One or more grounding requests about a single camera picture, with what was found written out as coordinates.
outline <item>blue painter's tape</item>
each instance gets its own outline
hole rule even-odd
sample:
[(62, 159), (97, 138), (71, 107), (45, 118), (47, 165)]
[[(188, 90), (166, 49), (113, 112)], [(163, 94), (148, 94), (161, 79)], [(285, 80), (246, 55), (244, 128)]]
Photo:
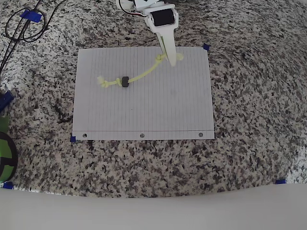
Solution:
[(13, 99), (14, 97), (10, 91), (7, 91), (4, 96), (0, 98), (0, 113)]
[(210, 46), (209, 46), (209, 45), (207, 45), (206, 43), (204, 43), (204, 44), (203, 44), (203, 49), (205, 49), (205, 50), (209, 51), (209, 48), (210, 48)]
[(71, 143), (75, 143), (76, 142), (76, 137), (71, 136)]
[(3, 185), (3, 188), (6, 189), (13, 189), (13, 187), (14, 187), (13, 182), (5, 182)]
[(286, 184), (286, 179), (276, 180), (275, 184)]
[(34, 11), (25, 10), (25, 12), (23, 12), (22, 15), (20, 15), (20, 17), (38, 23), (40, 22), (42, 15)]

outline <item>lined paper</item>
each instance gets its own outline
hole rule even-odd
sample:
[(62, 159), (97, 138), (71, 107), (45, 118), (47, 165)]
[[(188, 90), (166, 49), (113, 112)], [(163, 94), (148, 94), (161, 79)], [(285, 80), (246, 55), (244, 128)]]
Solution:
[(177, 47), (173, 68), (164, 60), (152, 73), (122, 88), (107, 81), (149, 69), (160, 47), (80, 49), (72, 135), (77, 140), (213, 139), (213, 106), (207, 51)]

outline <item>black cable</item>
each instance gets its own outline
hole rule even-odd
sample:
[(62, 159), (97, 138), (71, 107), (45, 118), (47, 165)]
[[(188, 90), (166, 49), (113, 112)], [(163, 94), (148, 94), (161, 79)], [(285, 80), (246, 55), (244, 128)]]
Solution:
[(143, 18), (146, 18), (146, 17), (147, 17), (147, 16), (145, 16), (145, 15), (143, 15), (143, 14), (141, 14), (141, 13), (133, 13), (133, 12), (125, 11), (125, 10), (122, 8), (122, 6), (121, 6), (120, 0), (118, 0), (118, 4), (119, 4), (121, 10), (124, 11), (125, 13), (127, 13), (127, 14), (135, 15), (135, 16), (140, 16), (140, 17), (143, 17)]
[[(5, 51), (5, 54), (4, 54), (4, 57), (3, 57), (3, 60), (2, 60), (2, 63), (0, 65), (0, 74), (1, 72), (3, 71), (4, 69), (4, 66), (5, 64), (7, 63), (8, 59), (10, 58), (10, 56), (12, 55), (12, 52), (15, 50), (17, 44), (20, 42), (20, 41), (25, 41), (27, 43), (31, 43), (31, 42), (35, 42), (37, 41), (43, 34), (44, 32), (48, 29), (48, 26), (55, 14), (55, 12), (57, 11), (57, 9), (60, 7), (61, 4), (63, 4), (64, 2), (66, 2), (67, 0), (63, 0), (61, 1), (56, 7), (55, 9), (53, 10), (52, 14), (51, 14), (51, 17), (49, 18), (49, 21), (47, 22), (47, 19), (46, 19), (46, 16), (43, 12), (41, 12), (40, 10), (38, 10), (38, 6), (39, 4), (41, 3), (42, 0), (39, 0), (36, 4), (36, 6), (34, 7), (33, 10), (30, 10), (29, 8), (22, 8), (21, 10), (15, 12), (9, 19), (8, 21), (6, 22), (6, 25), (5, 25), (5, 36), (10, 39), (10, 42), (9, 42), (9, 45)], [(17, 15), (18, 13), (20, 13), (21, 11), (25, 11), (25, 10), (28, 10), (27, 13), (30, 13), (30, 12), (36, 12), (36, 13), (40, 13), (42, 16), (43, 16), (43, 27), (42, 29), (36, 33), (35, 35), (32, 35), (32, 36), (29, 36), (29, 37), (24, 37), (24, 33), (25, 31), (27, 30), (28, 26), (30, 25), (31, 21), (30, 20), (27, 20), (26, 23), (24, 24), (23, 28), (21, 29), (21, 32), (19, 33), (18, 37), (15, 38), (18, 30), (19, 30), (19, 27), (21, 25), (21, 22), (24, 20), (24, 18), (21, 18), (21, 20), (19, 21), (18, 25), (17, 25), (17, 28), (15, 29), (14, 31), (14, 34), (12, 36), (9, 35), (9, 32), (8, 32), (8, 26), (12, 20), (12, 18)]]

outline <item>granite countertop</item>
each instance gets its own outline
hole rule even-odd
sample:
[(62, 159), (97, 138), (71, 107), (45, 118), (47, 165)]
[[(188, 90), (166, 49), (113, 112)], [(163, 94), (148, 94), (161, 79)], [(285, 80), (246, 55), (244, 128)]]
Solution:
[[(40, 5), (47, 18), (55, 2)], [(6, 21), (35, 3), (0, 3), (1, 57)], [(176, 44), (211, 46), (215, 139), (70, 143), (78, 49), (159, 44), (114, 0), (69, 0), (39, 41), (17, 46), (1, 76), (1, 91), (15, 96), (3, 114), (19, 150), (15, 189), (143, 197), (307, 182), (307, 6), (201, 0), (176, 9)]]

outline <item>yellow rope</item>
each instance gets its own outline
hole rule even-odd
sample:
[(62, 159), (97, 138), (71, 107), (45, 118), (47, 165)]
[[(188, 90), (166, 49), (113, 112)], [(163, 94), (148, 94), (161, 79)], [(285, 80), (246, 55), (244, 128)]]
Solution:
[[(145, 77), (147, 74), (151, 73), (152, 71), (154, 71), (165, 58), (166, 58), (165, 54), (159, 54), (155, 58), (154, 65), (149, 70), (145, 71), (144, 73), (140, 74), (137, 77), (129, 79), (128, 83), (137, 81), (137, 80)], [(182, 54), (177, 54), (177, 60), (179, 60), (179, 61), (183, 60), (183, 55)], [(98, 84), (100, 84), (102, 88), (107, 88), (110, 85), (115, 85), (115, 84), (117, 84), (120, 87), (122, 87), (121, 79), (120, 78), (116, 78), (115, 81), (106, 81), (106, 80), (103, 79), (103, 77), (98, 77), (97, 79), (98, 79)]]

